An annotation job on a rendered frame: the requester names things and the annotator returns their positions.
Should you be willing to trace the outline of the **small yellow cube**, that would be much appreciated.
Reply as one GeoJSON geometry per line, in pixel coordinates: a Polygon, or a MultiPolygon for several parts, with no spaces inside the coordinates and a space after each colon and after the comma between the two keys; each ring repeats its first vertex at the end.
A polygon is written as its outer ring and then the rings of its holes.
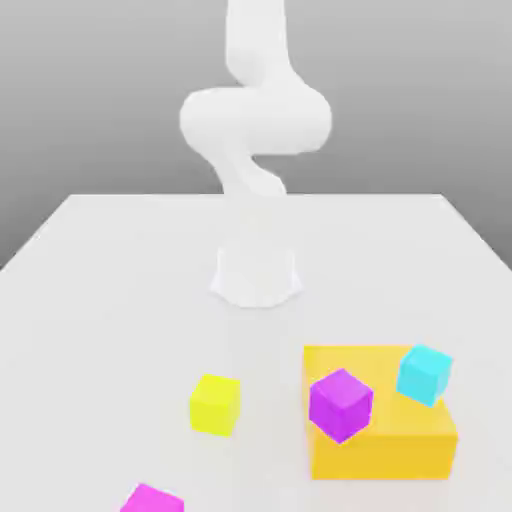
{"type": "Polygon", "coordinates": [[[204,374],[189,401],[191,428],[230,437],[240,414],[240,405],[241,385],[238,379],[204,374]]]}

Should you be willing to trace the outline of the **small purple cube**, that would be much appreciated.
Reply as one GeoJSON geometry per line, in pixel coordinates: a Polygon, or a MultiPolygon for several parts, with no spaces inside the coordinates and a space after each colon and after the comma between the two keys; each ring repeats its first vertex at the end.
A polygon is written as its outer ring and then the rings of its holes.
{"type": "Polygon", "coordinates": [[[310,386],[308,419],[341,444],[368,426],[373,397],[370,387],[340,368],[310,386]]]}

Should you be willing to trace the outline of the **small cyan cube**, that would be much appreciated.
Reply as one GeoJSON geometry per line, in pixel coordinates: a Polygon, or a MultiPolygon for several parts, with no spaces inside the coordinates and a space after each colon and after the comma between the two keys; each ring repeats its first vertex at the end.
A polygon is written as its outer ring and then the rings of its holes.
{"type": "Polygon", "coordinates": [[[400,361],[396,391],[433,407],[447,388],[452,365],[452,356],[425,345],[415,345],[400,361]]]}

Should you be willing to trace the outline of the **small magenta cube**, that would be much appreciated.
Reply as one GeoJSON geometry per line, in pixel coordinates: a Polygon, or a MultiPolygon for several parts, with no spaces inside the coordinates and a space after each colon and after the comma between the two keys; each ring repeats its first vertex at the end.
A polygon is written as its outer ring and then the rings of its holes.
{"type": "Polygon", "coordinates": [[[120,512],[184,512],[184,501],[146,484],[139,484],[120,512]]]}

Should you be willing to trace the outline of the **large orange box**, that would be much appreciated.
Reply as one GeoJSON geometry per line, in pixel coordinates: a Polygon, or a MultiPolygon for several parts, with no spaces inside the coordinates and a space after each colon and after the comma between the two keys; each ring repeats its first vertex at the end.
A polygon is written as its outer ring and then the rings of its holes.
{"type": "Polygon", "coordinates": [[[449,477],[458,433],[443,400],[432,407],[396,391],[400,345],[314,346],[303,349],[302,402],[309,415],[309,390],[344,368],[374,391],[369,425],[342,444],[310,420],[305,430],[314,480],[442,480],[449,477]]]}

